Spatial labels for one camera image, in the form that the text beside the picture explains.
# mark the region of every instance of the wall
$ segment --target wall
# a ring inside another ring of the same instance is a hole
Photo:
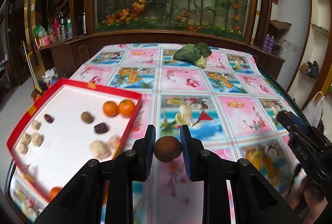
[[[308,27],[310,0],[279,0],[273,5],[271,19],[292,24],[283,35],[286,42],[283,45],[281,57],[286,60],[281,68],[277,82],[287,88],[298,65],[305,42]]]

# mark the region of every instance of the tile floor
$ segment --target tile floor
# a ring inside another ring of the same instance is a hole
[[[33,104],[30,96],[33,88],[32,78],[29,78],[22,86],[8,93],[0,104],[0,188],[2,190],[12,161],[6,142],[20,118]]]

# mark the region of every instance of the thermos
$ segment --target thermos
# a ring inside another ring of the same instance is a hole
[[[83,10],[81,13],[81,19],[82,19],[82,34],[87,34],[87,24],[86,24],[86,11]]]

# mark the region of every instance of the tablecloth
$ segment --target tablecloth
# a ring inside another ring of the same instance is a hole
[[[173,60],[182,46],[105,46],[71,79],[143,94],[143,106],[125,149],[144,137],[148,124],[156,127],[156,139],[164,135],[179,138],[180,126],[187,124],[191,135],[206,149],[228,160],[249,159],[285,195],[298,161],[287,145],[288,132],[278,123],[276,112],[293,111],[290,105],[260,74],[252,55],[210,47],[212,54],[201,69]],[[16,192],[11,187],[11,194]],[[170,163],[154,159],[148,181],[133,183],[133,200],[135,224],[202,222],[203,183],[188,180],[182,156]]]

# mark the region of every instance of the plastic bag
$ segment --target plastic bag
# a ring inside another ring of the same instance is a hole
[[[323,112],[323,102],[324,95],[322,92],[318,92],[303,110],[304,116],[313,127],[318,127]]]

